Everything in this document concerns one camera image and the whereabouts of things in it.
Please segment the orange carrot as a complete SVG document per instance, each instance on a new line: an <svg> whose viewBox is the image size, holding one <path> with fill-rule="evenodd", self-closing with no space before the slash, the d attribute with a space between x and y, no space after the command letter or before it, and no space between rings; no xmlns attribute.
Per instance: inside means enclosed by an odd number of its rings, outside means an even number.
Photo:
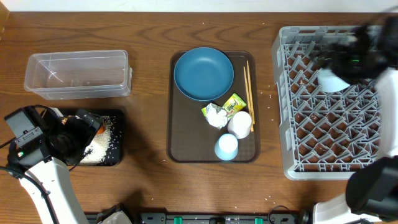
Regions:
<svg viewBox="0 0 398 224"><path fill-rule="evenodd" d="M99 128L99 130L97 130L96 135L103 134L105 131L106 131L106 127L105 127L105 125L103 124L103 125Z"/></svg>

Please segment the light blue bowl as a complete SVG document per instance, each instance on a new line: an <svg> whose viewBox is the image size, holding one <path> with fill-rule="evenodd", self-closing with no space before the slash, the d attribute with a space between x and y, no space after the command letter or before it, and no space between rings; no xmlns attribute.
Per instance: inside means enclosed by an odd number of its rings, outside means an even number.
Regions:
<svg viewBox="0 0 398 224"><path fill-rule="evenodd" d="M317 75L318 84L325 93L333 93L348 88L350 84L337 77L330 69L321 68Z"/></svg>

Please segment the pile of white rice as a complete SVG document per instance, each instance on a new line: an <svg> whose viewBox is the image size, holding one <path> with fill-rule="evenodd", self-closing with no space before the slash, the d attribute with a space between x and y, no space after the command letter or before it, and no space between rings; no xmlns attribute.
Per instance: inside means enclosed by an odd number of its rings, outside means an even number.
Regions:
<svg viewBox="0 0 398 224"><path fill-rule="evenodd" d="M81 166L113 166L117 163L121 131L116 116L103 116L106 131L86 147Z"/></svg>

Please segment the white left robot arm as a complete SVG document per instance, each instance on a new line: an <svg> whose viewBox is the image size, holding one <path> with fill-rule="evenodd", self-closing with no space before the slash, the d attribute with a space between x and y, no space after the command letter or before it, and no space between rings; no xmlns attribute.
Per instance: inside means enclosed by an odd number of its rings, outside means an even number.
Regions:
<svg viewBox="0 0 398 224"><path fill-rule="evenodd" d="M57 108L30 105L4 120L14 133L6 143L2 170L19 180L42 223L87 223L70 181L70 166L83 159L87 146L103 127L97 114L79 109L64 115Z"/></svg>

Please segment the light blue plastic cup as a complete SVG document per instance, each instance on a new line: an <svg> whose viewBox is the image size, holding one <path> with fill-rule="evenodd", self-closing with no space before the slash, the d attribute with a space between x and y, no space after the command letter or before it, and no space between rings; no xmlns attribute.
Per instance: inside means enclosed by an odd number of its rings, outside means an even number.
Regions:
<svg viewBox="0 0 398 224"><path fill-rule="evenodd" d="M230 161L238 154L238 139L232 134L223 134L216 142L216 156L223 161Z"/></svg>

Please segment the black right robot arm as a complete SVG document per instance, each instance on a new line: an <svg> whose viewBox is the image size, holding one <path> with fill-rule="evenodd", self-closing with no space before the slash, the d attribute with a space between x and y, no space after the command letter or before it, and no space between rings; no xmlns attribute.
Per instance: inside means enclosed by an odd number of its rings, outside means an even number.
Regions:
<svg viewBox="0 0 398 224"><path fill-rule="evenodd" d="M381 104L381 138L377 159L355 172L345 192L317 203L310 223L375 223L397 220L397 17L385 20L372 45L369 23L354 30L344 44L322 52L317 80L333 93L374 80Z"/></svg>

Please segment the white plastic cup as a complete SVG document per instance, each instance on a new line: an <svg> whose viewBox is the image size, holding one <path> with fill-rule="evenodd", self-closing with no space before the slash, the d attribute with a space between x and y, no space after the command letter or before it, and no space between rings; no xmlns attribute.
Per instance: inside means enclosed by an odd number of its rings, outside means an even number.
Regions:
<svg viewBox="0 0 398 224"><path fill-rule="evenodd" d="M246 138L251 132L252 119L245 111L237 112L228 123L228 132L237 139Z"/></svg>

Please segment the dark blue plate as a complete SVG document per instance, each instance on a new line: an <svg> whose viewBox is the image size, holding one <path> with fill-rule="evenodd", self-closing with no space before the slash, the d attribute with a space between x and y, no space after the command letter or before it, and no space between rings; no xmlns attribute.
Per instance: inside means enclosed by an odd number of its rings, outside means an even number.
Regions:
<svg viewBox="0 0 398 224"><path fill-rule="evenodd" d="M196 101L212 101L223 96L233 85L233 64L218 49L194 48L177 60L174 82L186 97Z"/></svg>

